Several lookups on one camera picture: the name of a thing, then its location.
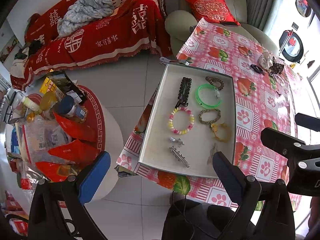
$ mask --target green bangle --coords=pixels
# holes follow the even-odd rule
[[[204,88],[205,88],[205,89],[214,90],[216,93],[219,92],[218,89],[217,89],[215,86],[212,86],[212,85],[210,85],[210,84],[203,84],[203,85],[199,86],[198,89],[196,90],[196,100],[197,100],[197,102],[199,103],[199,105],[201,105],[201,106],[202,106],[203,108],[205,108],[205,109],[214,109],[214,108],[217,108],[217,107],[220,105],[220,103],[221,103],[220,97],[217,97],[218,103],[217,103],[216,105],[213,105],[213,106],[207,105],[206,103],[204,103],[204,102],[201,100],[201,98],[200,98],[200,96],[199,96],[199,92],[201,91],[201,89],[204,89]]]

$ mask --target smartphone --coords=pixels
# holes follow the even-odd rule
[[[222,25],[224,26],[238,26],[236,23],[234,22],[220,22]]]

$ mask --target red pillow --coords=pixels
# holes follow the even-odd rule
[[[210,23],[234,22],[240,23],[230,13],[225,0],[186,0],[197,21],[203,17]]]

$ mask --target gray cloth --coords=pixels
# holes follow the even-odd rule
[[[115,6],[112,0],[78,0],[70,5],[63,19],[58,20],[59,37],[66,37],[89,24],[113,14]]]

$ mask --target white tray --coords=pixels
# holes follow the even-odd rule
[[[208,84],[206,76],[220,78],[224,82],[224,88],[220,91],[222,102],[218,109],[221,118],[216,124],[225,122],[231,128],[231,138],[228,143],[219,142],[214,138],[209,125],[201,124],[198,115],[203,108],[196,101],[196,89],[202,84]],[[195,117],[193,128],[183,135],[171,132],[168,127],[169,115],[178,101],[178,93],[183,77],[192,78],[188,108]],[[168,64],[162,76],[155,103],[152,108],[147,130],[142,144],[139,163],[143,163],[155,169],[184,174],[189,176],[217,178],[212,165],[208,164],[210,150],[217,143],[218,150],[222,151],[226,158],[233,163],[236,143],[236,102],[233,79],[221,73],[212,72],[189,66]],[[205,121],[216,116],[215,112],[203,115]],[[178,130],[187,128],[188,115],[182,111],[175,114],[174,127]],[[184,146],[178,147],[172,143],[170,137],[181,138]],[[172,145],[185,157],[190,167],[187,168],[182,162],[175,158],[169,147]]]

